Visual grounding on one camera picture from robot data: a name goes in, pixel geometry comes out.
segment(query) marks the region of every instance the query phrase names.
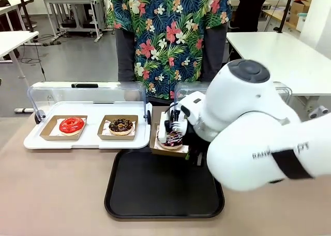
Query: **short sleeve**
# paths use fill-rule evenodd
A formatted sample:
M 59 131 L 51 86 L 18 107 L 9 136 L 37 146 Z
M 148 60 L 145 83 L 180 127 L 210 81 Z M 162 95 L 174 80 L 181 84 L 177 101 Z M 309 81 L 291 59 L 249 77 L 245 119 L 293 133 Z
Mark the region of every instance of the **short sleeve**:
M 206 29 L 222 25 L 231 20 L 230 0 L 209 0 L 206 14 Z
M 108 24 L 115 29 L 133 32 L 129 0 L 109 0 Z

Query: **gray joint cap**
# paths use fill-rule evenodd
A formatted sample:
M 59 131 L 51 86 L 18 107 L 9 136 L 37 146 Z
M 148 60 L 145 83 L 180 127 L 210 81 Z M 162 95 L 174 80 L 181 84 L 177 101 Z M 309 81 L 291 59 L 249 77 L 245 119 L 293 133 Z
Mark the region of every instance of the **gray joint cap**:
M 228 68 L 235 77 L 245 82 L 263 83 L 270 79 L 269 70 L 253 60 L 237 59 L 228 63 Z

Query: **clear plastic cover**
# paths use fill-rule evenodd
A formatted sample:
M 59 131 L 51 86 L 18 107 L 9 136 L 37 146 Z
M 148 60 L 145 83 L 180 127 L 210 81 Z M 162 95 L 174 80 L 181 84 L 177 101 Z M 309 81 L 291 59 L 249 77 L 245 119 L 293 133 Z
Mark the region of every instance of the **clear plastic cover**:
M 186 95 L 189 95 L 195 91 L 199 91 L 203 94 L 206 93 L 207 88 L 209 87 L 210 82 L 180 82 L 175 87 L 175 102 L 180 101 Z M 275 88 L 278 91 L 281 98 L 289 103 L 292 97 L 292 90 L 281 82 L 274 82 Z
M 120 104 L 126 114 L 138 107 L 146 118 L 146 91 L 139 82 L 38 82 L 27 95 L 39 121 L 54 107 L 86 104 Z

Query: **floral shirt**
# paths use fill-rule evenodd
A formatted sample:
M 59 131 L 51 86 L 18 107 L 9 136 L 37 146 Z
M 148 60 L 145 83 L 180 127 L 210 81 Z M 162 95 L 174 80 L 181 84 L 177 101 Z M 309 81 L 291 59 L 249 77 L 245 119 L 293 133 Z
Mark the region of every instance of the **floral shirt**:
M 163 99 L 173 98 L 177 82 L 198 80 L 204 31 L 231 16 L 230 0 L 110 0 L 110 6 L 113 26 L 135 34 L 137 81 L 148 96 Z

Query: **black tray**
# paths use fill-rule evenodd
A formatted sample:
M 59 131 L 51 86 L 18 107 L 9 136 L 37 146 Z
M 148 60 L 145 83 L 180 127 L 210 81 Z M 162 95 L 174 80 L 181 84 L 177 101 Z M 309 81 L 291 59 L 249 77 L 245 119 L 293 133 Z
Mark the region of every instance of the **black tray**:
M 206 164 L 143 148 L 117 154 L 104 206 L 116 218 L 211 218 L 223 210 L 224 195 Z

